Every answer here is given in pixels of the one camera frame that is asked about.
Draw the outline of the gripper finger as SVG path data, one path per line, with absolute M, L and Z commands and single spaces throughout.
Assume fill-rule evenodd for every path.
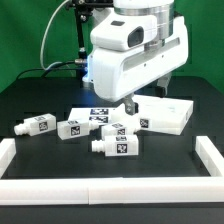
M 163 77 L 159 78 L 156 85 L 156 95 L 158 97 L 165 97 L 168 92 L 168 85 L 171 80 L 172 73 L 167 73 Z
M 133 101 L 133 96 L 128 95 L 124 98 L 125 112 L 128 115 L 134 115 L 138 112 L 138 104 Z

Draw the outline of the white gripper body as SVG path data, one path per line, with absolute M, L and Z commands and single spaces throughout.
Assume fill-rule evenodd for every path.
M 95 93 L 116 102 L 185 64 L 188 35 L 184 18 L 159 40 L 154 15 L 110 15 L 91 32 L 91 75 Z

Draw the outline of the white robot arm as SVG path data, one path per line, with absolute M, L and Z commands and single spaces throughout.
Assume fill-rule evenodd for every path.
M 135 91 L 165 82 L 188 58 L 187 28 L 184 17 L 174 13 L 174 0 L 113 0 L 90 39 L 83 80 L 100 98 L 123 101 L 130 115 L 136 113 Z

